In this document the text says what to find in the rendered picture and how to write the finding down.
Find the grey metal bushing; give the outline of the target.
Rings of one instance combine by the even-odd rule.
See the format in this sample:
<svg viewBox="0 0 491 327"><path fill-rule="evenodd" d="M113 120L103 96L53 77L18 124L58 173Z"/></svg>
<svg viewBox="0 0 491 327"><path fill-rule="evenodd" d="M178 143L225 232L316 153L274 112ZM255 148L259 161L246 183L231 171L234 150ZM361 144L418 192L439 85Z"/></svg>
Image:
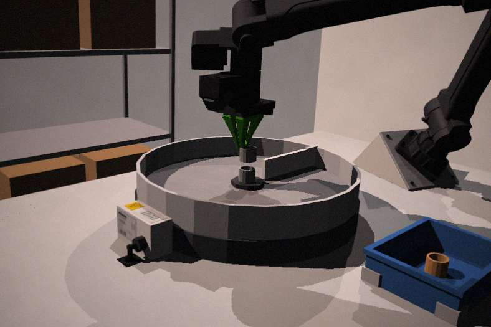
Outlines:
<svg viewBox="0 0 491 327"><path fill-rule="evenodd" d="M240 166L239 167L239 182L253 183L255 182L255 167Z"/></svg>
<svg viewBox="0 0 491 327"><path fill-rule="evenodd" d="M256 162L256 147L248 146L247 149L239 148L240 152L240 162L243 163L253 163Z"/></svg>

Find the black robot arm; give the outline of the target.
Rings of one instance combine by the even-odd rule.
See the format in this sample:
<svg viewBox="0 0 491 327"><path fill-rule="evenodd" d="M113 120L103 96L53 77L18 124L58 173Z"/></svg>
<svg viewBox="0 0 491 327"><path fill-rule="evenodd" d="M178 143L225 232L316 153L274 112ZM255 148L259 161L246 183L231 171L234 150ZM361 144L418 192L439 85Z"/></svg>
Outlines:
<svg viewBox="0 0 491 327"><path fill-rule="evenodd" d="M425 104L422 121L428 129L410 130L394 147L434 182L449 164L448 153L471 142L470 119L491 81L491 0L239 0L232 27L193 32L192 70L224 70L227 50L230 69L237 70L200 75L199 96L216 112L229 102L257 103L260 75L252 73L261 70L262 48L308 31L437 6L488 11L448 88Z"/></svg>

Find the blue crate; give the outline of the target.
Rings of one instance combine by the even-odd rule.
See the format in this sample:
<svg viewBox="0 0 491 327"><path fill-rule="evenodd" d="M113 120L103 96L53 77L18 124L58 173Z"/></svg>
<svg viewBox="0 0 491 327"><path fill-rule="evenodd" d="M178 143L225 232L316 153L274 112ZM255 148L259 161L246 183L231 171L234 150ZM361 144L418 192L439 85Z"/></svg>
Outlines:
<svg viewBox="0 0 491 327"><path fill-rule="evenodd" d="M431 252L449 258L446 277L424 272ZM491 294L491 239L430 217L363 248L363 254L362 280L454 326Z"/></svg>

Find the bronze bushing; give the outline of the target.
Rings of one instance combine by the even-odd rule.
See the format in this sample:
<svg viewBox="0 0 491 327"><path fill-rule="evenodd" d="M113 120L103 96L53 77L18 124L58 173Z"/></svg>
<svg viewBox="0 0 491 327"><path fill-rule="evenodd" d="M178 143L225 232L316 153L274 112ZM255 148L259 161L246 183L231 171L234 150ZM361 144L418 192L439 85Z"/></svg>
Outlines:
<svg viewBox="0 0 491 327"><path fill-rule="evenodd" d="M427 254L424 271L437 277L444 278L447 275L449 258L443 254L431 252Z"/></svg>

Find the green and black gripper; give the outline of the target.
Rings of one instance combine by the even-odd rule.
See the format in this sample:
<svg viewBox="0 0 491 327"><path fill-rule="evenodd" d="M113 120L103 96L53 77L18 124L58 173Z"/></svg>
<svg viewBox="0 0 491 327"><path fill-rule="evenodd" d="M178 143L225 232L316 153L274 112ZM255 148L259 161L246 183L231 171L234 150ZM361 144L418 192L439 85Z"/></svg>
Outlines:
<svg viewBox="0 0 491 327"><path fill-rule="evenodd" d="M249 105L229 102L223 111L219 110L219 112L215 112L223 113L223 119L226 122L226 125L233 136L237 150L239 151L240 147L242 149L248 148L252 135L254 134L264 115L272 115L274 108L274 100L260 98L259 85L259 102L251 103Z"/></svg>

